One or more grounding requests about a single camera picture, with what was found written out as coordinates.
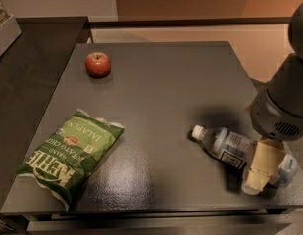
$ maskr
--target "bottle cap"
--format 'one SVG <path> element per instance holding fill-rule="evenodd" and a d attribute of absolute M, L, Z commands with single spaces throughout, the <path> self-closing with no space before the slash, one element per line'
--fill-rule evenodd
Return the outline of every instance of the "bottle cap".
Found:
<path fill-rule="evenodd" d="M 199 125 L 196 125 L 194 127 L 194 129 L 192 130 L 192 137 L 196 140 L 199 140 L 199 137 L 200 137 L 200 134 L 201 134 L 201 131 L 204 129 L 204 127 L 201 127 Z"/>

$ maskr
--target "kettle chips bag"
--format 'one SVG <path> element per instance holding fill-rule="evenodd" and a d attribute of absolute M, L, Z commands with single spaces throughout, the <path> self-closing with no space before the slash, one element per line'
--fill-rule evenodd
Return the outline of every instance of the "kettle chips bag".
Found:
<path fill-rule="evenodd" d="M 77 110 L 24 161 L 17 174 L 35 178 L 38 185 L 50 189 L 67 210 L 74 192 L 123 131 L 120 124 L 92 118 Z"/>

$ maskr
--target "beige wall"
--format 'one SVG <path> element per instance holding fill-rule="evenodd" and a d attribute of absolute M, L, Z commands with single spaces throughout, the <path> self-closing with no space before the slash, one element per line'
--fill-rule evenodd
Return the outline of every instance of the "beige wall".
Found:
<path fill-rule="evenodd" d="M 302 0 L 117 0 L 120 20 L 288 17 Z"/>
<path fill-rule="evenodd" d="M 89 16 L 93 21 L 115 21 L 115 0 L 2 0 L 17 17 Z"/>
<path fill-rule="evenodd" d="M 92 21 L 288 17 L 301 0 L 3 0 L 17 17 L 89 16 Z"/>

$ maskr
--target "apple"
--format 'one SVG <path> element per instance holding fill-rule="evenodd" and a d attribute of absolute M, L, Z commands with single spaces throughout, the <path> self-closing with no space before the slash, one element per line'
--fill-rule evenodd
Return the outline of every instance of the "apple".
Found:
<path fill-rule="evenodd" d="M 111 60 L 103 52 L 92 52 L 85 58 L 85 67 L 92 77 L 104 77 L 111 71 Z"/>

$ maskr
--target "table surface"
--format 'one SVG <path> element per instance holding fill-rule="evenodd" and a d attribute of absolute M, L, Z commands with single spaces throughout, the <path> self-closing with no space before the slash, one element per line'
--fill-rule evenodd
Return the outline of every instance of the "table surface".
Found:
<path fill-rule="evenodd" d="M 0 57 L 0 210 L 87 17 L 18 19 Z"/>
<path fill-rule="evenodd" d="M 105 78 L 84 59 L 104 51 Z M 303 172 L 286 188 L 241 191 L 242 171 L 189 139 L 196 124 L 257 140 L 246 108 L 257 94 L 227 42 L 77 44 L 27 156 L 76 109 L 119 122 L 125 132 L 80 186 L 69 213 L 197 212 L 303 207 Z M 3 214 L 59 213 L 64 206 L 31 178 L 17 177 Z"/>

